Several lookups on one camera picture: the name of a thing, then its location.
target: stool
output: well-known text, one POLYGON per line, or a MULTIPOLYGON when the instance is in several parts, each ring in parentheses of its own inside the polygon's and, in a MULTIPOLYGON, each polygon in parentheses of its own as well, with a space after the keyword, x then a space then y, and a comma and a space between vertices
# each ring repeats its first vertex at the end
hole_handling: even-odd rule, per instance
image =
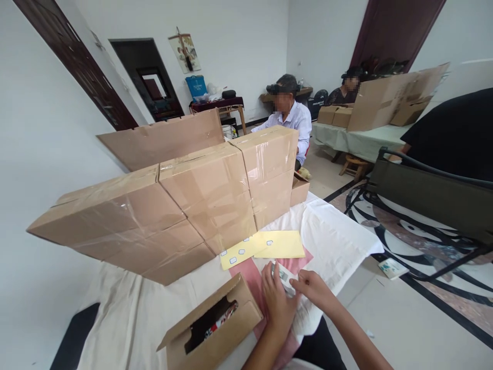
POLYGON ((368 166, 368 162, 363 161, 357 157, 353 157, 350 154, 346 154, 346 163, 344 163, 343 169, 339 173, 339 176, 342 176, 346 172, 354 175, 354 181, 359 182, 361 177, 365 174, 366 167, 368 166), (350 168, 351 166, 357 166, 357 169, 354 170, 350 168))

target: door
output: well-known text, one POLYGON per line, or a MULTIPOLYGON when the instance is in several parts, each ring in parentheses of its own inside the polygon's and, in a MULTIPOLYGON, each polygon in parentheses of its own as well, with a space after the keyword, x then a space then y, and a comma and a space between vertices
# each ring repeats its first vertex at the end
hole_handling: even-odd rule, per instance
POLYGON ((377 69, 408 72, 444 4, 445 0, 368 1, 351 65, 373 66, 365 68, 370 74, 377 69))
POLYGON ((55 1, 14 2, 115 130, 137 127, 137 122, 55 1))
POLYGON ((183 116, 154 39, 110 40, 156 122, 183 116))

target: white wall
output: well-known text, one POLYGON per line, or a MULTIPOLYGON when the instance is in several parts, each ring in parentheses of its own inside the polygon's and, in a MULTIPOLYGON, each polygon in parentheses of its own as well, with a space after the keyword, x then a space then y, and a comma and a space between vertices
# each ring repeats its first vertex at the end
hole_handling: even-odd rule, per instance
POLYGON ((447 0, 431 29, 411 72, 451 62, 493 58, 493 2, 447 0))
POLYGON ((368 0, 290 0, 287 71, 329 93, 348 69, 368 0))
POLYGON ((204 75, 205 82, 228 86, 242 96, 246 122, 269 115, 258 100, 268 84, 286 73, 288 2, 285 0, 75 0, 91 29, 108 51, 118 73, 144 116, 147 108, 108 39, 154 38, 185 114, 191 95, 185 77, 204 75), (202 67, 184 74, 168 42, 190 33, 202 67))
POLYGON ((73 0, 57 0, 56 3, 67 17, 71 26, 77 33, 77 36, 79 36, 95 62, 101 68, 106 79, 118 94, 123 104, 125 104, 130 114, 134 117, 137 124, 139 126, 146 124, 147 120, 135 103, 132 95, 130 95, 128 86, 126 86, 123 79, 117 73, 106 50, 96 46, 96 40, 73 0))
POLYGON ((122 170, 94 136, 113 128, 12 1, 0 34, 0 368, 48 369, 98 262, 25 229, 122 170))

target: white tablecloth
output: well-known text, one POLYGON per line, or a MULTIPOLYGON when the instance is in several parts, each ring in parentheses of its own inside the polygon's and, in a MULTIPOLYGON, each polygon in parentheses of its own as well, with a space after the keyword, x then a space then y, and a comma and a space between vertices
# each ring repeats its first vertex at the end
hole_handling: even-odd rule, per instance
POLYGON ((404 145, 401 137, 411 127, 412 125, 404 127, 386 125, 370 131, 348 132, 342 127, 313 122, 312 136, 315 143, 321 147, 326 145, 336 151, 351 153, 375 163, 382 146, 398 151, 404 145))
MULTIPOLYGON (((374 234, 311 193, 263 230, 299 230, 304 247, 313 255, 303 268, 319 273, 335 294, 363 259, 384 251, 374 234)), ((269 260, 253 261, 261 270, 269 260)), ((156 352, 166 331, 230 278, 219 257, 167 287, 101 263, 81 306, 101 302, 78 369, 166 369, 166 351, 156 352)), ((298 342, 314 333, 321 316, 303 297, 292 329, 298 342)), ((240 369, 255 343, 252 332, 220 368, 240 369)))

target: yellow envelope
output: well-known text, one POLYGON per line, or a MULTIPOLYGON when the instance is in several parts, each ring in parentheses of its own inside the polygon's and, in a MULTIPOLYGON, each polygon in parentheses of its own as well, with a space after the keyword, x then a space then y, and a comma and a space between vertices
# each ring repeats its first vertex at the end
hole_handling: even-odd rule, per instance
POLYGON ((299 231, 261 231, 267 248, 255 253, 255 258, 303 258, 305 250, 299 231))
POLYGON ((220 254, 222 269, 226 271, 248 260, 265 248, 267 248, 266 240, 262 237, 261 233, 255 233, 220 254))

